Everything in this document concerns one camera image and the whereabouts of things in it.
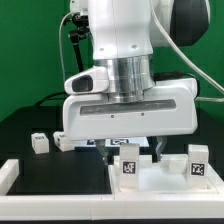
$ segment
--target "green backdrop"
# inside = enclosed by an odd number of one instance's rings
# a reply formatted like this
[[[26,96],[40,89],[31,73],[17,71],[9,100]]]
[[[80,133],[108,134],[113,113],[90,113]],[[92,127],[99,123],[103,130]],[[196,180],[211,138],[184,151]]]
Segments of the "green backdrop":
[[[62,16],[68,12],[69,2],[0,0],[0,120],[20,107],[33,105],[48,94],[63,91],[58,29]],[[224,1],[210,0],[210,4],[208,32],[193,47],[182,50],[224,86]],[[72,46],[67,38],[71,29],[71,25],[63,29],[67,77],[77,72]],[[81,43],[81,51],[85,68],[88,68],[92,65],[90,41]],[[195,74],[172,49],[155,49],[154,71],[174,70]],[[201,80],[201,86],[201,96],[221,96],[204,80]],[[197,106],[224,123],[224,104],[197,103]]]

